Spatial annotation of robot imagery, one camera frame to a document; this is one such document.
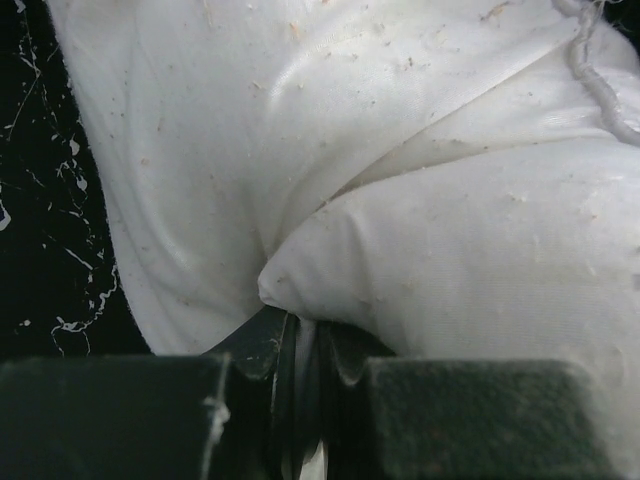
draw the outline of frayed thread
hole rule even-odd
[[[569,47],[569,67],[600,106],[605,128],[621,142],[640,147],[640,132],[625,123],[616,92],[589,62],[589,41],[602,18],[604,6],[619,1],[554,0],[553,3],[563,15],[579,19],[580,30]]]

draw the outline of debris particle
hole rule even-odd
[[[22,0],[13,0],[18,8],[17,13],[22,13],[27,8],[27,6],[22,2]]]
[[[300,29],[298,28],[298,25],[293,22],[289,22],[289,27],[291,28],[293,36],[296,38],[296,40],[300,40]]]
[[[211,17],[211,9],[209,8],[209,3],[207,0],[202,0],[202,4],[204,5],[204,12],[207,15],[207,22],[210,27],[213,27],[213,19]]]
[[[507,5],[511,5],[511,1],[510,0],[507,0],[506,2],[502,2],[499,5],[496,5],[491,10],[489,10],[489,12],[487,12],[486,15],[481,15],[480,16],[480,21],[481,22],[486,22],[491,17],[498,17],[502,13],[502,11],[504,10],[504,7],[506,7]]]
[[[75,157],[78,154],[78,152],[80,151],[80,145],[78,145],[78,142],[76,142],[73,139],[69,140],[69,147],[71,147],[71,156],[72,157]]]
[[[515,195],[513,193],[509,194],[509,198],[512,202],[526,203],[527,197],[524,195]]]
[[[84,192],[87,190],[89,183],[84,178],[79,178],[78,180],[76,180],[76,185],[80,190]]]

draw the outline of white cloth bag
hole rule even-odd
[[[640,472],[640,151],[569,68],[577,18],[551,0],[48,3],[154,352],[208,350],[260,294],[401,353],[570,359]],[[637,128],[631,46],[600,23],[589,58]]]

